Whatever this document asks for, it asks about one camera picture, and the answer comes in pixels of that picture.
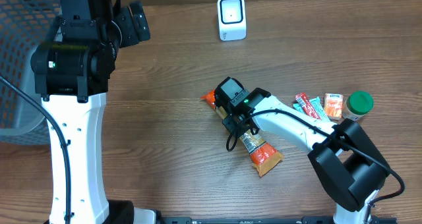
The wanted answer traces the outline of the long orange pasta packet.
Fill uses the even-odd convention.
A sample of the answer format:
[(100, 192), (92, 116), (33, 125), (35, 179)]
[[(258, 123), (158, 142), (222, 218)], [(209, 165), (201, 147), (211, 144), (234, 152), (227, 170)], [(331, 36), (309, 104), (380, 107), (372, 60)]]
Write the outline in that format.
[[(237, 126), (234, 118), (230, 117), (223, 107), (215, 104), (214, 90), (200, 98), (219, 115), (227, 131), (231, 132)], [(244, 128), (244, 131), (243, 134), (233, 134), (233, 137), (237, 138), (238, 142), (243, 143), (253, 162), (252, 166), (257, 170), (259, 177), (263, 177), (283, 161), (284, 155), (261, 137), (258, 132), (250, 130), (248, 125)]]

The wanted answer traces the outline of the red stick sachet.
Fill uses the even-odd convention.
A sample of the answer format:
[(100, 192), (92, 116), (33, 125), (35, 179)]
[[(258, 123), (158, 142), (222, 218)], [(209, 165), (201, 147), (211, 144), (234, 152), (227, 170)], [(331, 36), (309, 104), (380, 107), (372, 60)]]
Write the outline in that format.
[(297, 103), (293, 105), (294, 109), (314, 119), (321, 120), (321, 116), (317, 113), (316, 109), (311, 104), (306, 93), (301, 92), (300, 94), (297, 94), (295, 99)]

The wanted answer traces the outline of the teal orange snack packet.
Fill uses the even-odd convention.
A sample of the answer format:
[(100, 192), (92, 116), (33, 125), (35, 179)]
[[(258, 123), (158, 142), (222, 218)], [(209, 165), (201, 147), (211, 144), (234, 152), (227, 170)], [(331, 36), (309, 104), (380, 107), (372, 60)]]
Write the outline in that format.
[[(319, 115), (320, 119), (324, 122), (330, 122), (329, 117), (327, 116), (326, 112), (324, 111), (323, 106), (321, 105), (320, 98), (316, 97), (316, 98), (310, 99), (309, 101), (311, 105), (313, 106), (313, 108), (315, 109), (315, 111), (317, 112), (317, 114)], [(298, 103), (294, 103), (293, 108), (302, 114), (306, 114), (306, 112)]]

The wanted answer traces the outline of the small orange tissue pack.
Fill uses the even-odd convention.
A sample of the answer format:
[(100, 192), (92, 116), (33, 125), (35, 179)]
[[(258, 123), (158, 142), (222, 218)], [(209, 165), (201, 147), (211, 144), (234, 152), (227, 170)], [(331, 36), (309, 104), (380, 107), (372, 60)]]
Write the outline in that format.
[(343, 95), (325, 94), (324, 111), (329, 119), (340, 120), (342, 118)]

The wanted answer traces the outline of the green lid jar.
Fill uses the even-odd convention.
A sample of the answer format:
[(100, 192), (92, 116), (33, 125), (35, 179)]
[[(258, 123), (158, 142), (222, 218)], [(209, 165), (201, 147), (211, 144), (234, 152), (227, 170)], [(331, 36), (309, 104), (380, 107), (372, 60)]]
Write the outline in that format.
[(344, 102), (342, 117), (358, 121), (365, 116), (374, 106), (371, 94), (365, 91), (355, 91)]

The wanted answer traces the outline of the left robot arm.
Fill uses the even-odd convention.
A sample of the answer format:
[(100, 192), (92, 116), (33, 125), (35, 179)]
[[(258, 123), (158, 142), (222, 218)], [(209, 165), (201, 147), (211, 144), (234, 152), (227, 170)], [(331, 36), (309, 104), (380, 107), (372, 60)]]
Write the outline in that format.
[(49, 223), (157, 223), (158, 212), (106, 197), (102, 122), (118, 51), (149, 40), (142, 5), (60, 0), (61, 11), (30, 65), (49, 125)]

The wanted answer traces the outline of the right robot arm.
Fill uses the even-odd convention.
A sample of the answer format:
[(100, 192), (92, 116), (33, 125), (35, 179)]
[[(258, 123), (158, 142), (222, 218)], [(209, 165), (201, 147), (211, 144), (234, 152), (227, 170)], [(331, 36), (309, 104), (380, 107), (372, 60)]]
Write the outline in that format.
[(234, 138), (266, 131), (303, 150), (335, 201), (333, 223), (376, 223), (370, 209), (389, 176), (389, 165), (362, 127), (350, 119), (340, 124), (300, 113), (262, 88), (248, 91), (227, 77), (214, 91), (215, 104), (228, 115)]

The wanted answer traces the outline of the white barcode scanner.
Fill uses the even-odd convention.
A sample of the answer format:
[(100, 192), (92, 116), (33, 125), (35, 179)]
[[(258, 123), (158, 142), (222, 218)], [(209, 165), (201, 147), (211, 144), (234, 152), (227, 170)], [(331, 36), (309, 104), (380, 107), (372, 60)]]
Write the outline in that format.
[(218, 0), (217, 12), (219, 35), (223, 42), (246, 38), (245, 0)]

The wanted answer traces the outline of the grey plastic mesh basket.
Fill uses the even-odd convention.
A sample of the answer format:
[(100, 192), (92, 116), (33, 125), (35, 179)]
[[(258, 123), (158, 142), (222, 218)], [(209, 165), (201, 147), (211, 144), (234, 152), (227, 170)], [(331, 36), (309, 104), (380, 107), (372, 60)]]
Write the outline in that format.
[[(60, 11), (59, 0), (1, 0), (1, 76), (32, 99), (30, 58)], [(49, 143), (45, 117), (16, 92), (1, 84), (1, 141), (18, 145)]]

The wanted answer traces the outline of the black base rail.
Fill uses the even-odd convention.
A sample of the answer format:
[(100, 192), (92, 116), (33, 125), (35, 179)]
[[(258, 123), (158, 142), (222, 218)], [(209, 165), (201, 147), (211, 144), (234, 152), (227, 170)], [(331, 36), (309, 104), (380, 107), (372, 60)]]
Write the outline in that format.
[(330, 216), (305, 216), (296, 219), (191, 219), (160, 217), (158, 224), (334, 224)]

